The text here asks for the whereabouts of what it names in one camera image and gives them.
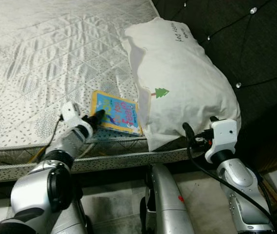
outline tufted headboard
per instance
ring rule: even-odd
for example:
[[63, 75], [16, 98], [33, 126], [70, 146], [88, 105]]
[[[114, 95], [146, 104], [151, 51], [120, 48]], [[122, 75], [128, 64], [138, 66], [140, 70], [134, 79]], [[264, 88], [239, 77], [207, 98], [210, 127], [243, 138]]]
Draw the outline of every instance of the tufted headboard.
[[226, 75], [241, 108], [237, 152], [277, 133], [277, 0], [153, 0], [183, 22]]

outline colorful book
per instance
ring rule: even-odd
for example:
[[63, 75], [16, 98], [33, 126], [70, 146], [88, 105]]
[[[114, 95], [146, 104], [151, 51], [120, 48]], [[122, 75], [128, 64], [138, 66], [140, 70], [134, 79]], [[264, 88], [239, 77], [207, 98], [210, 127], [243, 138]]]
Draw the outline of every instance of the colorful book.
[[101, 126], [124, 133], [142, 135], [142, 128], [137, 119], [137, 103], [123, 98], [94, 91], [92, 94], [91, 115], [105, 110]]

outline pillow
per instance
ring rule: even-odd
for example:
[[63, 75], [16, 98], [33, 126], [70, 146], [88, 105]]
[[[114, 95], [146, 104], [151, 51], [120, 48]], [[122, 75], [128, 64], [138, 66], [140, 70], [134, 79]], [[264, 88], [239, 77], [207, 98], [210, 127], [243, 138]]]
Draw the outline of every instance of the pillow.
[[241, 126], [240, 108], [224, 74], [205, 55], [187, 25], [161, 19], [133, 25], [122, 44], [138, 89], [138, 117], [153, 151], [185, 136], [188, 122], [197, 134], [210, 117]]

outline black cable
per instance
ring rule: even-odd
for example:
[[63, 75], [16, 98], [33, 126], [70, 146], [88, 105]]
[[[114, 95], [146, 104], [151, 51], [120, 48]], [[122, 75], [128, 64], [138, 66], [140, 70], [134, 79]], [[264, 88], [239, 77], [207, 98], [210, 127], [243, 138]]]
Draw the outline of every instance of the black cable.
[[262, 207], [260, 206], [257, 202], [255, 202], [252, 198], [250, 198], [248, 195], [246, 195], [245, 193], [241, 192], [239, 189], [237, 189], [236, 187], [232, 186], [231, 184], [229, 184], [228, 182], [226, 182], [225, 180], [213, 175], [212, 173], [210, 173], [209, 171], [207, 171], [206, 169], [204, 169], [203, 167], [201, 167], [199, 164], [197, 164], [191, 155], [190, 152], [190, 142], [192, 140], [189, 139], [188, 133], [186, 132], [186, 138], [187, 138], [187, 154], [188, 157], [190, 159], [190, 161], [201, 171], [203, 171], [204, 173], [206, 173], [207, 175], [209, 175], [210, 177], [212, 177], [213, 179], [217, 180], [219, 183], [222, 183], [223, 185], [227, 186], [229, 189], [233, 190], [234, 192], [238, 193], [240, 196], [242, 196], [244, 199], [246, 199], [247, 201], [249, 201], [252, 205], [254, 205], [256, 208], [258, 208], [261, 212], [264, 213], [264, 215], [266, 215], [268, 217], [268, 219], [270, 220], [270, 222], [272, 223], [273, 227], [275, 228], [275, 233], [277, 234], [277, 225], [274, 221], [274, 219], [272, 218], [272, 216]]
[[42, 153], [37, 156], [37, 158], [36, 158], [37, 162], [40, 162], [42, 160], [42, 156], [45, 154], [45, 150], [47, 149], [47, 147], [49, 147], [51, 145], [51, 143], [55, 137], [55, 134], [56, 134], [57, 126], [61, 120], [62, 120], [61, 117], [57, 120], [52, 137], [51, 137], [49, 143], [46, 146], [44, 146], [44, 150], [42, 151]]
[[273, 209], [272, 209], [272, 207], [271, 207], [271, 200], [270, 200], [270, 198], [269, 198], [269, 196], [268, 196], [268, 194], [267, 194], [267, 191], [266, 191], [266, 189], [265, 189], [265, 187], [264, 187], [264, 184], [263, 184], [263, 177], [260, 175], [260, 173], [258, 172], [258, 170], [256, 170], [256, 169], [250, 167], [250, 165], [248, 165], [244, 160], [241, 160], [241, 161], [244, 163], [244, 165], [245, 165], [248, 169], [250, 169], [250, 170], [255, 174], [255, 176], [256, 176], [256, 178], [257, 178], [257, 181], [258, 181], [258, 185], [259, 185], [260, 189], [263, 191], [265, 200], [266, 200], [267, 205], [268, 205], [268, 209], [269, 209], [270, 215], [271, 215], [272, 218], [274, 219], [274, 213], [273, 213]]
[[54, 139], [54, 137], [55, 137], [55, 134], [56, 134], [57, 126], [58, 126], [58, 124], [59, 124], [60, 121], [61, 121], [61, 118], [59, 118], [59, 119], [57, 120], [57, 123], [56, 123], [56, 125], [55, 125], [54, 131], [53, 131], [53, 134], [52, 134], [52, 137], [51, 137], [49, 143], [47, 144], [46, 148], [49, 147], [49, 146], [51, 145], [51, 143], [52, 143], [52, 141], [53, 141], [53, 139]]
[[261, 181], [259, 182], [259, 187], [260, 187], [260, 189], [262, 190], [262, 192], [264, 194], [265, 200], [266, 200], [267, 205], [268, 205], [269, 212], [270, 212], [270, 214], [273, 218], [273, 209], [271, 207], [271, 201], [270, 201], [269, 196], [267, 194], [267, 191], [266, 191], [266, 189], [265, 189], [265, 187], [264, 187], [264, 185]]

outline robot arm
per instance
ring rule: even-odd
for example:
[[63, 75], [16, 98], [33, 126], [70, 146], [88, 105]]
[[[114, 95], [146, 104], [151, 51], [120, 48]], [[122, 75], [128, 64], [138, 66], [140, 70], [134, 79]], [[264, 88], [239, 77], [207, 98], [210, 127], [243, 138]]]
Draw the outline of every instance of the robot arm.
[[[234, 157], [237, 143], [237, 123], [231, 119], [214, 121], [211, 124], [213, 139], [211, 148], [205, 153], [209, 163], [218, 165], [217, 174], [241, 192], [252, 198], [269, 212], [266, 200], [258, 190], [256, 175], [240, 159]], [[221, 184], [228, 201], [238, 233], [274, 233], [269, 218], [241, 195]]]
[[0, 234], [49, 234], [61, 211], [69, 207], [74, 196], [70, 169], [105, 111], [81, 119], [77, 106], [68, 102], [61, 112], [69, 129], [46, 149], [43, 160], [15, 183], [11, 193], [15, 216], [0, 222]]

